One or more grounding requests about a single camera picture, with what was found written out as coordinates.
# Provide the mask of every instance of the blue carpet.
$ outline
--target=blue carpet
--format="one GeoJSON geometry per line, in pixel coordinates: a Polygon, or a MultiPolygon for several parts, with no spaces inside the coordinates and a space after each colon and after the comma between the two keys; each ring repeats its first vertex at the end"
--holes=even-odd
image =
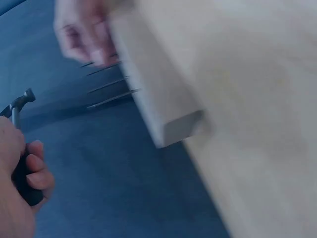
{"type": "MultiPolygon", "coordinates": [[[[28,0],[0,17],[0,106],[34,89],[23,129],[27,140],[45,143],[56,178],[36,237],[227,238],[183,145],[156,149],[131,98],[89,113],[78,106],[84,100],[61,109],[56,101],[122,75],[114,67],[84,77],[94,69],[61,56],[52,22],[52,0],[28,0]]],[[[125,90],[122,83],[94,99],[125,90]]]]}

